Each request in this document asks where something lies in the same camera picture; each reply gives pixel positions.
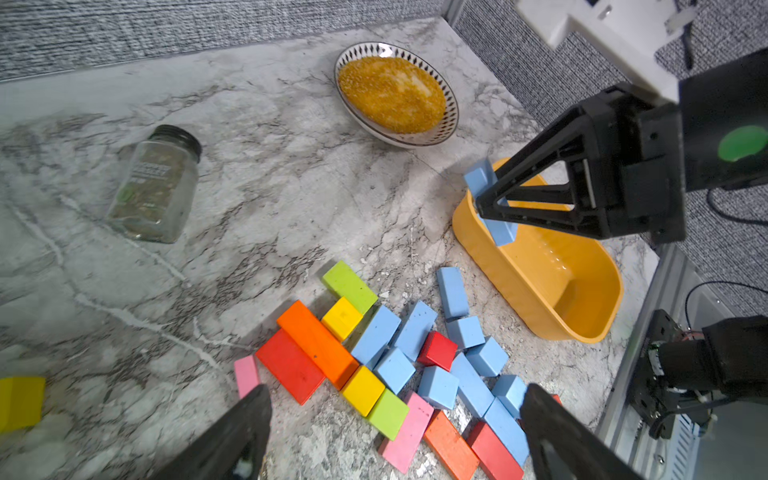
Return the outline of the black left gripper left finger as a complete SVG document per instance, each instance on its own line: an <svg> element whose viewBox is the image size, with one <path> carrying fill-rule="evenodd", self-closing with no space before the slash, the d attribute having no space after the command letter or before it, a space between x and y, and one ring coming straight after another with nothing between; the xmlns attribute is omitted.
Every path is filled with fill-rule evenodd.
<svg viewBox="0 0 768 480"><path fill-rule="evenodd" d="M155 479L256 479L270 435L269 389L259 385L232 407Z"/></svg>

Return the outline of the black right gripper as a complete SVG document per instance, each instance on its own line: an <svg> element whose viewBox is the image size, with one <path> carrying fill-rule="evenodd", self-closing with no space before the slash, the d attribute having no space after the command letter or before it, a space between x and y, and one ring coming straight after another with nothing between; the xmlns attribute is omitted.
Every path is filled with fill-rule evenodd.
<svg viewBox="0 0 768 480"><path fill-rule="evenodd" d="M498 181L476 196L485 220L530 225L590 239L624 234L624 206L632 228L655 244L685 239L682 122L675 104L654 106L654 95L619 83L566 110L497 171ZM619 157L630 139L632 153ZM561 185L526 183L561 162Z"/></svg>

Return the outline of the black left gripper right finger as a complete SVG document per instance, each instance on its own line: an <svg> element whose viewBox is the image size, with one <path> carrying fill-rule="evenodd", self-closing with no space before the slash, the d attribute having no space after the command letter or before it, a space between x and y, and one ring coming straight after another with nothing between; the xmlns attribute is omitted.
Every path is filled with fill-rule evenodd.
<svg viewBox="0 0 768 480"><path fill-rule="evenodd" d="M527 387L521 420L538 479L640 477L537 384Z"/></svg>

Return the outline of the yellow plastic tray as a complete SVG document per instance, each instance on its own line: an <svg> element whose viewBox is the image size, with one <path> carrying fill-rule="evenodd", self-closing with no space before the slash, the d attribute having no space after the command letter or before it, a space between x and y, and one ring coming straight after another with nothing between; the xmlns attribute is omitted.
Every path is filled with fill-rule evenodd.
<svg viewBox="0 0 768 480"><path fill-rule="evenodd" d="M529 225L498 247L467 192L452 218L459 243L538 337L602 341L623 298L623 282L596 240Z"/></svg>

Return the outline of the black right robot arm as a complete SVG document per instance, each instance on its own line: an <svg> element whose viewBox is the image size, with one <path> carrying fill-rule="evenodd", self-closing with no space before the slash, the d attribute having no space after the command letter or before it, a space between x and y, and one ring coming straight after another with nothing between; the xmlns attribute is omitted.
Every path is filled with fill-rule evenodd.
<svg viewBox="0 0 768 480"><path fill-rule="evenodd" d="M604 240L685 237L685 196L767 181L767 54L683 80L671 102L622 82L565 111L499 167L465 175L494 242L518 225Z"/></svg>

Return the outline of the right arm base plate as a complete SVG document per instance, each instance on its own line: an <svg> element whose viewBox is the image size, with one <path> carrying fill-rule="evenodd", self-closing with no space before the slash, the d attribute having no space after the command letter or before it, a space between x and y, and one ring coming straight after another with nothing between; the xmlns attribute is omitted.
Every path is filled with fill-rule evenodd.
<svg viewBox="0 0 768 480"><path fill-rule="evenodd" d="M656 309L630 376L627 402L649 426L653 439L669 439L677 411L717 389L715 369L701 332L686 332L663 309Z"/></svg>

